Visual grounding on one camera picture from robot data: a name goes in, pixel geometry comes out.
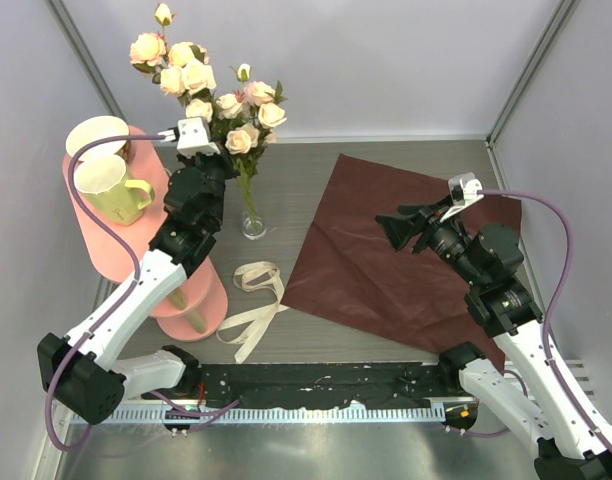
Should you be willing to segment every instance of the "mug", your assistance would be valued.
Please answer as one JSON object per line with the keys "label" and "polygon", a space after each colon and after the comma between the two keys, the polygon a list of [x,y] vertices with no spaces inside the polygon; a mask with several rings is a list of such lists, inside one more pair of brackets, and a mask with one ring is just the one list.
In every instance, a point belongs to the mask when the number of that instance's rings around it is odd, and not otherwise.
{"label": "mug", "polygon": [[[116,135],[128,135],[129,132],[128,124],[121,118],[111,115],[89,118],[73,128],[68,134],[66,138],[66,152],[72,157],[84,145],[88,145],[95,140]],[[97,145],[87,150],[79,160],[85,162],[95,157],[119,155],[125,161],[128,161],[129,154],[130,142],[118,140]]]}
{"label": "mug", "polygon": [[[130,174],[118,155],[95,157],[75,170],[75,188],[104,218],[121,225],[136,222],[155,200],[153,187]],[[147,198],[142,200],[142,192]]]}

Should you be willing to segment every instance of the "clear vase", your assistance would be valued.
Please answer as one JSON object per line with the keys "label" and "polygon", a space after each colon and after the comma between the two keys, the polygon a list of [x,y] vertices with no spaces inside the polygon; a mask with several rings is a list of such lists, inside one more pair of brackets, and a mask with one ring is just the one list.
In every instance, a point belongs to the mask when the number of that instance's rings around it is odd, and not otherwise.
{"label": "clear vase", "polygon": [[242,212],[242,233],[249,240],[259,240],[266,235],[266,224],[259,215],[259,210],[253,196],[251,184],[252,177],[242,172],[237,177],[237,185],[244,199],[244,211]]}

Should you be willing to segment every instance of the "pink stand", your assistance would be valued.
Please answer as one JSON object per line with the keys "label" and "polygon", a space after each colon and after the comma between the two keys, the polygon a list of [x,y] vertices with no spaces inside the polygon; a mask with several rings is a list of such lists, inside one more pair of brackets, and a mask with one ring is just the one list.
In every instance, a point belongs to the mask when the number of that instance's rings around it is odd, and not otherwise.
{"label": "pink stand", "polygon": [[[130,133],[143,133],[136,127],[130,127]],[[67,179],[68,163],[71,157],[66,155],[62,165],[64,179]],[[142,258],[148,250],[148,242],[155,236],[157,229],[166,219],[164,211],[164,195],[168,190],[168,175],[149,141],[131,142],[131,152],[128,159],[129,168],[135,178],[146,180],[155,190],[155,201],[146,207],[144,216],[132,225],[118,225],[102,221],[122,237]],[[84,203],[95,211],[84,199]],[[133,273],[133,264],[124,249],[107,233],[93,223],[73,201],[73,208],[79,221],[88,254],[97,271],[108,280],[121,283]],[[161,329],[175,340],[192,342],[205,338],[215,332],[219,324],[226,318],[228,298],[213,263],[207,258],[197,271],[180,287],[188,300],[185,310],[177,310],[168,299],[162,301],[153,316]],[[206,319],[208,330],[197,332],[185,318],[185,314],[197,310]]]}

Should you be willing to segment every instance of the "gray wall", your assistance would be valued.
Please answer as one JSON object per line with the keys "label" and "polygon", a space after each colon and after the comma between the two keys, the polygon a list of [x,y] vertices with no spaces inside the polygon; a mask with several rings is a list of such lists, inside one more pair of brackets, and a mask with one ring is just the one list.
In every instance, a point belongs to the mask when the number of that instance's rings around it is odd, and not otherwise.
{"label": "gray wall", "polygon": [[[509,187],[570,217],[576,258],[557,310],[565,354],[583,359],[612,421],[612,0],[580,2],[498,148]],[[550,298],[563,262],[556,217],[526,205],[524,238]]]}
{"label": "gray wall", "polygon": [[0,479],[29,478],[45,432],[37,343],[92,307],[61,163],[70,128],[102,113],[44,3],[0,3]]}
{"label": "gray wall", "polygon": [[[156,2],[65,0],[127,119],[157,132],[183,115],[129,65]],[[282,80],[286,137],[488,133],[558,0],[169,0],[171,42]]]}

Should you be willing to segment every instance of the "brown cloth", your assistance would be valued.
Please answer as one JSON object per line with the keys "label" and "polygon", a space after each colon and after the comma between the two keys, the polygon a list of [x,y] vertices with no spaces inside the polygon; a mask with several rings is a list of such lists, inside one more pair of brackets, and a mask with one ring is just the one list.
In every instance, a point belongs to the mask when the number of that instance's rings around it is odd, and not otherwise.
{"label": "brown cloth", "polygon": [[[503,352],[466,310],[466,282],[430,249],[412,255],[414,240],[395,252],[375,222],[448,193],[446,180],[340,155],[282,304],[434,353],[470,341],[503,368]],[[471,235],[496,222],[519,230],[521,202],[487,197],[462,219]]]}

